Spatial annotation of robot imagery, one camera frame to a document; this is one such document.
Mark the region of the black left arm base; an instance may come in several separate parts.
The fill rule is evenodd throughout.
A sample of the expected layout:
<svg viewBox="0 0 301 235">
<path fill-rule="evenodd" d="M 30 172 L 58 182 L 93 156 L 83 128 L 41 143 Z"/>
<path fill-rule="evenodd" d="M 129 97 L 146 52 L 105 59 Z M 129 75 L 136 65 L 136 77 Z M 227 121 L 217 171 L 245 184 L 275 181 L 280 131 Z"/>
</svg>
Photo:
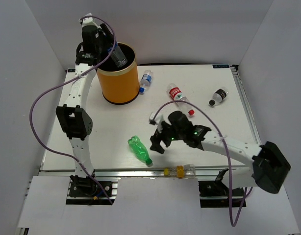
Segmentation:
<svg viewBox="0 0 301 235">
<path fill-rule="evenodd" d="M 114 203 L 119 177 L 96 177 L 102 188 Z M 111 206 L 101 187 L 90 178 L 75 178 L 70 176 L 66 205 Z"/>
</svg>

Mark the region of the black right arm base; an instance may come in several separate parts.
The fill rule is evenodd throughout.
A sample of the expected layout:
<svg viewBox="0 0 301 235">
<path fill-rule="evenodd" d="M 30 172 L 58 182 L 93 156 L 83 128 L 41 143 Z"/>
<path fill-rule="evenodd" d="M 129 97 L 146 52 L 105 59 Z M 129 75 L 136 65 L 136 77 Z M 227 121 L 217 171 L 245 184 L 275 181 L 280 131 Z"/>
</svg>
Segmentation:
<svg viewBox="0 0 301 235">
<path fill-rule="evenodd" d="M 199 181 L 201 208 L 229 208 L 229 189 L 221 181 L 227 171 L 221 170 L 213 181 Z"/>
</svg>

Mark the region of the green crushed plastic bottle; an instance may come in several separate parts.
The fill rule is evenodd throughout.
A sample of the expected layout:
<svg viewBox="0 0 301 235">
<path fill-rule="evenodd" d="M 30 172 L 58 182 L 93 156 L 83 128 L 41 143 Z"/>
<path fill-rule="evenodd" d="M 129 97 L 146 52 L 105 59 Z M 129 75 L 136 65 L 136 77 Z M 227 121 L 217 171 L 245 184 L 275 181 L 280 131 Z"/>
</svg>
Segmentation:
<svg viewBox="0 0 301 235">
<path fill-rule="evenodd" d="M 148 150 L 137 136 L 131 137 L 127 142 L 138 160 L 146 165 L 152 165 L 152 160 L 149 156 Z"/>
</svg>

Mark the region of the clear blue-cap plastic bottle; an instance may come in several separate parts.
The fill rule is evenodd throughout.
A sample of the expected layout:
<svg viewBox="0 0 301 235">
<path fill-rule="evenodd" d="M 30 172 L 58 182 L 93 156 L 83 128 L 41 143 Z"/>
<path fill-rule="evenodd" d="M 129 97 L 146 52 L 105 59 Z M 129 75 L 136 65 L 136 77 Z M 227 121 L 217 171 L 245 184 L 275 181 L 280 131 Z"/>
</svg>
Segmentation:
<svg viewBox="0 0 301 235">
<path fill-rule="evenodd" d="M 118 44 L 116 44 L 110 56 L 118 68 L 127 64 L 127 58 Z"/>
</svg>

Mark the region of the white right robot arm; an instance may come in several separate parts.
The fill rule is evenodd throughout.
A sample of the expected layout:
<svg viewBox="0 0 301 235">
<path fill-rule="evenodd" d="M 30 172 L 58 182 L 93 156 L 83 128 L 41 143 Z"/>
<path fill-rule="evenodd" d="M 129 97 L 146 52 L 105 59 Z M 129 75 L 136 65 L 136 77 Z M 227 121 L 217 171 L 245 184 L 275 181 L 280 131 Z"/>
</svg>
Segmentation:
<svg viewBox="0 0 301 235">
<path fill-rule="evenodd" d="M 245 169 L 220 171 L 215 183 L 215 190 L 220 195 L 244 187 L 279 193 L 291 166 L 275 143 L 267 141 L 258 145 L 222 137 L 209 127 L 193 125 L 180 111 L 170 113 L 168 120 L 165 122 L 163 116 L 154 113 L 150 115 L 150 124 L 157 126 L 150 138 L 151 150 L 163 154 L 161 142 L 169 147 L 173 141 L 183 141 L 191 148 L 217 153 L 244 164 Z"/>
</svg>

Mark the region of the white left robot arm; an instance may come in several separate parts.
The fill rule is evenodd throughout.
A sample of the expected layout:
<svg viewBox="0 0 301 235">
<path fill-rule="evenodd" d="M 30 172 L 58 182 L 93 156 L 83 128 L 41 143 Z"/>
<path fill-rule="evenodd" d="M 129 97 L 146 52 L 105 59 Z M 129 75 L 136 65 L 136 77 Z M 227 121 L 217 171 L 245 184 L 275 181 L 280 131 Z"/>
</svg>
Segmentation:
<svg viewBox="0 0 301 235">
<path fill-rule="evenodd" d="M 56 115 L 76 158 L 75 176 L 87 178 L 94 174 L 90 159 L 89 135 L 93 121 L 86 112 L 89 90 L 97 69 L 113 47 L 114 37 L 105 23 L 82 27 L 82 40 L 76 49 L 75 75 L 66 101 L 57 106 Z"/>
</svg>

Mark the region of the red label plastic bottle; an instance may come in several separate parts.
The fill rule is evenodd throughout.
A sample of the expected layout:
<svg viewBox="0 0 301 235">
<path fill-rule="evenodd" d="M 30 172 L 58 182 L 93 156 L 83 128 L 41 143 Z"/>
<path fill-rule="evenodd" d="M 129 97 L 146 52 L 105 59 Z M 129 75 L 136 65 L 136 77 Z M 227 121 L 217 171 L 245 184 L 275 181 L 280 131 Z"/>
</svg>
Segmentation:
<svg viewBox="0 0 301 235">
<path fill-rule="evenodd" d="M 176 104 L 181 112 L 189 117 L 192 117 L 194 115 L 195 111 L 193 110 L 192 106 L 188 103 L 184 103 L 185 101 L 189 102 L 189 100 L 176 84 L 169 84 L 167 86 L 167 93 L 172 100 L 179 101 Z"/>
</svg>

